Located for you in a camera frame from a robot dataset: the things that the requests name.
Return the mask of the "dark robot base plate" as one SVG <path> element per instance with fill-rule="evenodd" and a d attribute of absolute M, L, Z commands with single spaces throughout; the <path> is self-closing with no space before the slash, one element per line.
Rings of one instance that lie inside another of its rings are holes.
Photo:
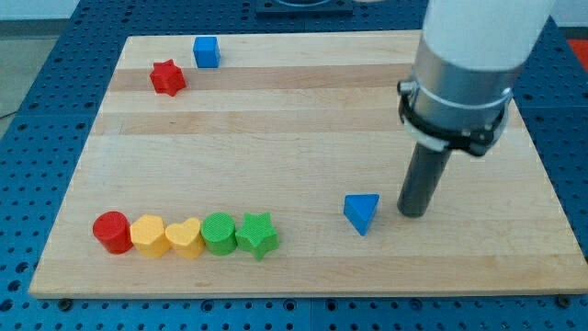
<path fill-rule="evenodd" d="M 352 0 L 256 0 L 257 17 L 289 17 L 353 13 Z"/>

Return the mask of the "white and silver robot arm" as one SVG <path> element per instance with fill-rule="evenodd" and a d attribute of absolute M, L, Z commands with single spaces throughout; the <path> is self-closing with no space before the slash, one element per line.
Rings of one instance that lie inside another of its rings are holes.
<path fill-rule="evenodd" d="M 435 152 L 483 156 L 508 121 L 513 87 L 554 0 L 430 0 L 399 116 Z"/>

